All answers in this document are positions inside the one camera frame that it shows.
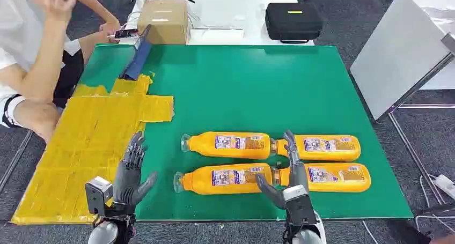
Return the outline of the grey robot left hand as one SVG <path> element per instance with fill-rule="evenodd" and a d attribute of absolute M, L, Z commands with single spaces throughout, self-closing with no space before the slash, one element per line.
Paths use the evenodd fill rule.
<path fill-rule="evenodd" d="M 141 169 L 147 147 L 141 131 L 136 132 L 120 160 L 113 183 L 113 202 L 136 206 L 151 190 L 157 180 L 157 172 L 152 171 L 145 181 L 141 181 Z"/>

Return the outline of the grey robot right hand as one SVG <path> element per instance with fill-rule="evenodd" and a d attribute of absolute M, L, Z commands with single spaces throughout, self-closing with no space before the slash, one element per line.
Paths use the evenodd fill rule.
<path fill-rule="evenodd" d="M 255 181 L 261 192 L 265 194 L 276 207 L 284 210 L 287 208 L 286 205 L 292 200 L 305 196 L 308 197 L 309 185 L 307 182 L 305 166 L 300 159 L 294 134 L 290 130 L 287 130 L 284 132 L 283 138 L 287 141 L 284 148 L 288 152 L 290 161 L 288 186 L 283 191 L 279 192 L 269 184 L 261 174 L 255 175 Z"/>

